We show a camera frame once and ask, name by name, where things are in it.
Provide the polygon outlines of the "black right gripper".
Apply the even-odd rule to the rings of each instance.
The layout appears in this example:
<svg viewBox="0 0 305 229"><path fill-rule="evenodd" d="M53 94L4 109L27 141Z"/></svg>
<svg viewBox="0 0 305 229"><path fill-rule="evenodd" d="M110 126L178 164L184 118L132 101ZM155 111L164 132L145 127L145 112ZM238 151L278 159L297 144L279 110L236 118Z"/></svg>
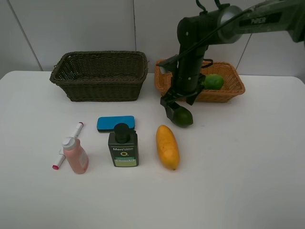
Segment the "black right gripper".
<svg viewBox="0 0 305 229"><path fill-rule="evenodd" d="M160 99L160 104L165 107L166 115L172 122L179 121L181 116L182 107L175 101L184 98L192 105L203 90L201 69L206 50L206 46L190 52L183 47L180 48L177 68L172 73L171 87Z"/></svg>

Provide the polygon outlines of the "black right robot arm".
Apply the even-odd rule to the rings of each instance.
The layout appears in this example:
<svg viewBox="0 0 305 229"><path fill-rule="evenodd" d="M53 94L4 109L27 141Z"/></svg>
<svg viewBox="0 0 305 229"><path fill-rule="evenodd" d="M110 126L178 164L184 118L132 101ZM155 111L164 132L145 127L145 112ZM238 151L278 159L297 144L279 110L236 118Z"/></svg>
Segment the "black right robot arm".
<svg viewBox="0 0 305 229"><path fill-rule="evenodd" d="M171 86L161 97L167 118L179 127L193 124L189 110L177 104L186 99L193 105L204 90L204 55L210 45L231 44L243 34L287 31L296 43L305 40L305 2L303 0L268 0L246 10L229 3L215 2L218 9L203 11L195 17L185 17L177 27L180 44L178 55L158 63L159 67L172 73Z"/></svg>

